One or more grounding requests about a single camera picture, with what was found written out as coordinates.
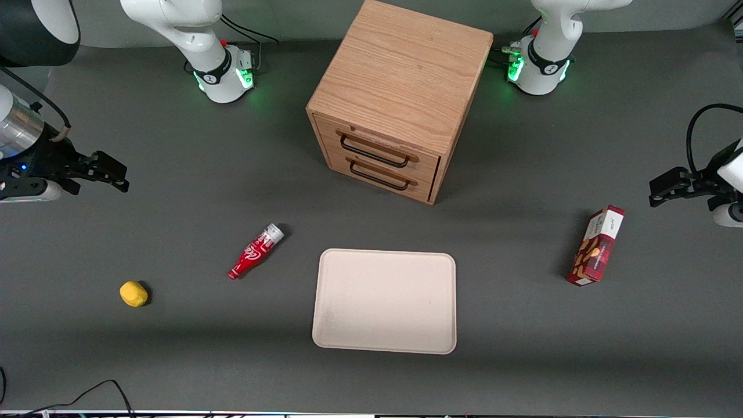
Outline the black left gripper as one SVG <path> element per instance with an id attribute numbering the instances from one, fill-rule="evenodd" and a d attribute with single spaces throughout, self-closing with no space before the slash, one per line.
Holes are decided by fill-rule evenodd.
<path id="1" fill-rule="evenodd" d="M 650 207 L 676 199 L 708 196 L 709 211 L 741 211 L 742 146 L 738 139 L 714 154 L 694 180 L 684 167 L 674 167 L 650 180 Z"/>

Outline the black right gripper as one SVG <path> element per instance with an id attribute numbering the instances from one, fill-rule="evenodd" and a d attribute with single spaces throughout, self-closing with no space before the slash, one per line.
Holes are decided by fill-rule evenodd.
<path id="1" fill-rule="evenodd" d="M 129 182 L 115 177 L 126 175 L 127 167 L 103 151 L 84 156 L 69 139 L 40 139 L 28 150 L 2 159 L 2 195 L 39 196 L 54 182 L 76 196 L 81 188 L 76 179 L 108 183 L 127 193 Z"/>

